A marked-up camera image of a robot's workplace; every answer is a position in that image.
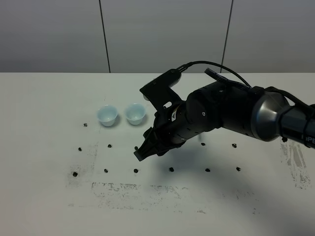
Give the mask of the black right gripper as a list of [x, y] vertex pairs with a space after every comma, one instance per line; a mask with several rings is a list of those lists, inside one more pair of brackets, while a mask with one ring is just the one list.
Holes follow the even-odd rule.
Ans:
[[222, 127], [220, 103], [224, 96], [222, 89], [200, 88], [187, 97], [179, 106], [158, 116], [154, 129], [144, 133], [143, 144], [134, 152], [139, 161], [149, 156], [162, 156], [169, 150], [181, 147], [188, 139]]

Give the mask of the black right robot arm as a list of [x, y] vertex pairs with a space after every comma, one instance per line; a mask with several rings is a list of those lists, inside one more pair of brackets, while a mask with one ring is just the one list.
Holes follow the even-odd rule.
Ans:
[[152, 82], [140, 89], [156, 108], [154, 124], [135, 151], [139, 161], [181, 147], [190, 138], [225, 128], [265, 142], [277, 137], [315, 146], [315, 108], [275, 88], [242, 90], [220, 82], [190, 93], [186, 100]]

